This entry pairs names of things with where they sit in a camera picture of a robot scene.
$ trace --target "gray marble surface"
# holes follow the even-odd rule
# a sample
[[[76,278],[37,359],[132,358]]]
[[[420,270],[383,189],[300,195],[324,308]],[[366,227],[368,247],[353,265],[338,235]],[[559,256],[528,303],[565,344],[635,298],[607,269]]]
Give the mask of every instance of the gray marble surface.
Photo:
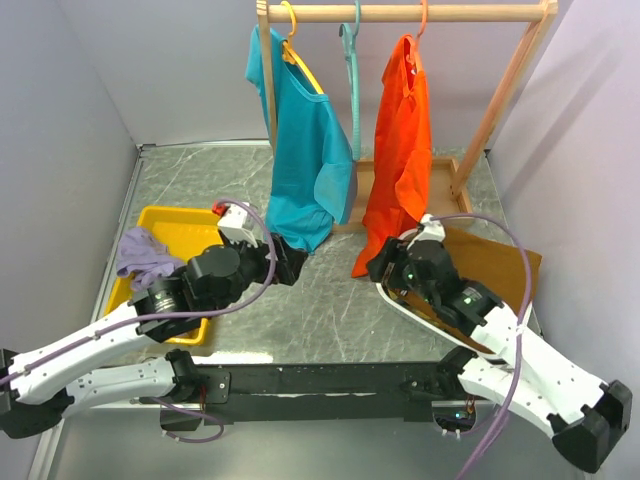
[[[464,152],[437,153],[461,157]],[[266,211],[272,166],[268,146],[149,148],[142,162],[127,228],[135,226],[147,205],[209,208],[220,196],[249,201],[261,214]],[[468,188],[474,211],[504,220],[484,157]],[[500,229],[483,221],[468,230],[509,242]],[[214,362],[244,363],[440,360],[452,343],[393,311],[368,280],[351,278],[353,262],[365,243],[365,234],[332,235],[308,259],[295,286],[271,287],[248,308],[214,319],[206,344],[191,347],[192,354],[213,354]],[[537,328],[535,319],[530,325]],[[141,361],[171,348],[175,346],[154,346],[121,362]]]

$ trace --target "orange shirt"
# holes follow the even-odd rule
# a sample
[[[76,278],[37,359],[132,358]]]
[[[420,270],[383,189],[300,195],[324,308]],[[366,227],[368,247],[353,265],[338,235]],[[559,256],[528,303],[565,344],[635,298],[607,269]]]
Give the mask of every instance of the orange shirt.
[[[380,252],[387,237],[415,228],[427,208],[432,161],[429,93],[425,72],[413,73],[414,66],[407,61],[413,45],[411,35],[403,36],[382,76],[375,179],[362,220],[367,246],[356,260],[353,277],[366,275],[367,262]]]

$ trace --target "clothes rack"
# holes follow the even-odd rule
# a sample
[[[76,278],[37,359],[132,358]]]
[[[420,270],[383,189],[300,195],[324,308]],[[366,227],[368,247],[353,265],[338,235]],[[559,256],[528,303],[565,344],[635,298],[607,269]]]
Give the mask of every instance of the clothes rack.
[[[276,149],[278,123],[276,118],[275,89],[271,59],[271,23],[289,23],[288,10],[281,5],[269,5],[268,0],[257,0],[258,28],[264,70],[264,85],[271,132],[271,146]],[[354,22],[354,5],[293,5],[298,23]],[[525,31],[511,57],[507,69],[489,102],[489,106],[476,130],[465,156],[458,165],[454,157],[434,157],[429,191],[429,212],[449,214],[471,212],[466,183],[474,165],[480,158],[494,129],[522,80],[531,60],[558,12],[557,0],[540,0],[532,5],[429,5],[427,21],[435,22],[527,22]],[[422,6],[415,5],[362,5],[361,23],[420,22]],[[373,160],[361,159],[357,165],[358,197],[347,225],[336,226],[335,231],[362,229],[369,193],[373,185]]]

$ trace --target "teal hanger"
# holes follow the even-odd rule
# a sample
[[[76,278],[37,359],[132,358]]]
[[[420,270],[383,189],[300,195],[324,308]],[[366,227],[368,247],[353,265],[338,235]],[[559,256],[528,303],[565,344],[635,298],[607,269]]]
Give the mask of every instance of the teal hanger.
[[[356,4],[356,25],[353,33],[348,23],[340,25],[339,35],[342,37],[344,58],[347,61],[347,73],[351,86],[351,115],[353,116],[353,159],[360,160],[360,74],[358,72],[358,54],[356,53],[356,37],[360,31],[360,0]]]

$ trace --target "teal shirt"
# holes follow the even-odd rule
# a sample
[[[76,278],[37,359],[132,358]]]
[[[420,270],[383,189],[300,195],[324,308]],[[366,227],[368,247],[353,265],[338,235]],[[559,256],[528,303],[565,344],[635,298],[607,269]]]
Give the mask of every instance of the teal shirt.
[[[266,224],[294,248],[313,252],[333,221],[349,220],[356,196],[351,147],[327,95],[282,59],[284,38],[271,30],[278,137]],[[246,78],[258,89],[269,129],[258,27],[251,35]]]

